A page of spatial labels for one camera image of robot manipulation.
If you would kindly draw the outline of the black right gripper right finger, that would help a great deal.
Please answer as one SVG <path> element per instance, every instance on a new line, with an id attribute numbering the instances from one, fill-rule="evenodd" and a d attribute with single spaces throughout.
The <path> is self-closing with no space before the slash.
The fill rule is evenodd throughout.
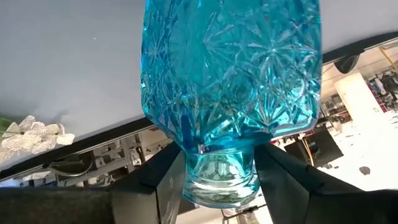
<path id="1" fill-rule="evenodd" d="M 398 224 L 398 190 L 363 191 L 269 143 L 254 160 L 273 224 Z"/>

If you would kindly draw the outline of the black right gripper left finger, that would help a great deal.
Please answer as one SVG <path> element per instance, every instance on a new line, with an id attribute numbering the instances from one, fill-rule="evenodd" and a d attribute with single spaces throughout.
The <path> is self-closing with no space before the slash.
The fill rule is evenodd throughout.
<path id="1" fill-rule="evenodd" d="M 185 154 L 171 143 L 110 187 L 115 224 L 175 224 L 185 181 Z"/>

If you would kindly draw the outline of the white artificial flower bunch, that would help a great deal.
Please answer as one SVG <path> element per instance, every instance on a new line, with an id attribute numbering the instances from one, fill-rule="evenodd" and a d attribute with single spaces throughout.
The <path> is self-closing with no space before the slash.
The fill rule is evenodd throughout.
<path id="1" fill-rule="evenodd" d="M 38 154 L 58 145 L 71 145 L 74 139 L 61 123 L 46 125 L 32 115 L 17 123 L 0 116 L 0 165 L 22 152 Z"/>

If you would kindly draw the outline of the blue cut glass vase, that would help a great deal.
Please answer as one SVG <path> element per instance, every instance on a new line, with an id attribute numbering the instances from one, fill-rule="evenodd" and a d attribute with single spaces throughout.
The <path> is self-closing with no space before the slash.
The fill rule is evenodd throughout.
<path id="1" fill-rule="evenodd" d="M 185 152 L 183 196 L 252 201 L 255 147 L 315 125 L 322 65 L 320 0 L 146 0 L 142 109 Z"/>

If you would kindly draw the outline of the white column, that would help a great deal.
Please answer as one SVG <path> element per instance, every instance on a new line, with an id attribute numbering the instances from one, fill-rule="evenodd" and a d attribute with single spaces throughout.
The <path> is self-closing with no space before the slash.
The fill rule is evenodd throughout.
<path id="1" fill-rule="evenodd" d="M 384 112 L 360 72 L 335 82 L 335 89 L 358 127 L 380 127 L 386 123 Z"/>

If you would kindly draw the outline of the blue-grey table mat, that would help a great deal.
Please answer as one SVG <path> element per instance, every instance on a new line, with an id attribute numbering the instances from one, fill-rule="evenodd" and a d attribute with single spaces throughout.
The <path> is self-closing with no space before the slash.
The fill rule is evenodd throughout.
<path id="1" fill-rule="evenodd" d="M 0 114 L 76 139 L 143 117 L 146 0 L 0 0 Z"/>

